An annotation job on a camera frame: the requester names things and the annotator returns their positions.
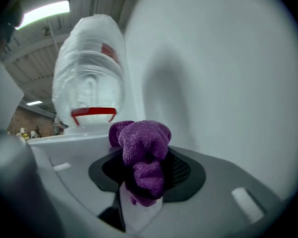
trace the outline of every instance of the plastic water bottle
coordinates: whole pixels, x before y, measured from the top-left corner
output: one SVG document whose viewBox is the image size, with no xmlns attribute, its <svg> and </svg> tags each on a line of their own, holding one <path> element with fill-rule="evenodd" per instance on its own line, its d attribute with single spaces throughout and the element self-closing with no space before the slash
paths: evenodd
<svg viewBox="0 0 298 238">
<path fill-rule="evenodd" d="M 124 103 L 126 51 L 116 22 L 107 15 L 82 18 L 62 45 L 52 101 L 70 127 L 110 122 Z"/>
</svg>

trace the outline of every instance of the brick wall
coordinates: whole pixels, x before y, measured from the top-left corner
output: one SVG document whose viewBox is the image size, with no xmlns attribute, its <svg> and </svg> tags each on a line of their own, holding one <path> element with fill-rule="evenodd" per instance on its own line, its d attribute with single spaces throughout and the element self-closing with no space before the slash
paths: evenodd
<svg viewBox="0 0 298 238">
<path fill-rule="evenodd" d="M 30 131 L 35 130 L 39 126 L 42 137 L 52 136 L 53 119 L 42 116 L 27 109 L 17 107 L 7 130 L 10 134 L 17 134 L 20 128 L 24 128 L 25 132 L 30 136 Z"/>
</svg>

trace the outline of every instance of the purple cloth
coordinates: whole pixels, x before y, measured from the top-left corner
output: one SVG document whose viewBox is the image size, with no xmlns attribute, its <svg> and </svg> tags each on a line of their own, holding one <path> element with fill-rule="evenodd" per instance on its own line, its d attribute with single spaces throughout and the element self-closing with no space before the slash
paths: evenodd
<svg viewBox="0 0 298 238">
<path fill-rule="evenodd" d="M 168 152 L 171 139 L 169 128 L 156 121 L 121 121 L 111 125 L 109 142 L 112 147 L 123 147 L 123 162 L 132 167 L 137 186 L 146 189 L 158 199 L 163 195 L 164 177 L 160 165 Z M 132 203 L 136 201 L 147 206 L 139 195 L 131 193 Z"/>
</svg>

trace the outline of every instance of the ceiling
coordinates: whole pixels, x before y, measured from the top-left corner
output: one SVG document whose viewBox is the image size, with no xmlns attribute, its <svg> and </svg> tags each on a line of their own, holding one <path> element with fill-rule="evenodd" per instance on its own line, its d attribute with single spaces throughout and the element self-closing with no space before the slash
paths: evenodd
<svg viewBox="0 0 298 238">
<path fill-rule="evenodd" d="M 23 12 L 62 0 L 19 0 Z M 24 92 L 23 102 L 40 100 L 38 108 L 55 114 L 51 100 L 54 65 L 58 50 L 82 17 L 95 13 L 110 15 L 123 31 L 136 0 L 69 0 L 70 13 L 51 16 L 27 25 L 13 34 L 0 55 L 14 81 Z M 50 27 L 45 36 L 42 29 Z"/>
</svg>

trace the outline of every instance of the fluorescent light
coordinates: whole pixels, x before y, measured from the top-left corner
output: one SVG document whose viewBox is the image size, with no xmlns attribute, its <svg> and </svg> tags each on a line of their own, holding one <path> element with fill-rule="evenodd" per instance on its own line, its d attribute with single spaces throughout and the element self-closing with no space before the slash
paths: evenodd
<svg viewBox="0 0 298 238">
<path fill-rule="evenodd" d="M 28 106 L 36 105 L 42 103 L 41 101 L 34 101 L 34 102 L 29 102 L 27 103 Z"/>
<path fill-rule="evenodd" d="M 23 17 L 23 21 L 19 27 L 16 29 L 20 29 L 23 26 L 31 24 L 34 21 L 37 21 L 41 18 L 46 18 L 49 16 L 57 15 L 60 13 L 65 13 L 70 11 L 70 3 L 69 1 L 55 2 L 52 4 L 48 4 L 46 6 L 34 9 L 28 13 L 26 13 Z"/>
</svg>

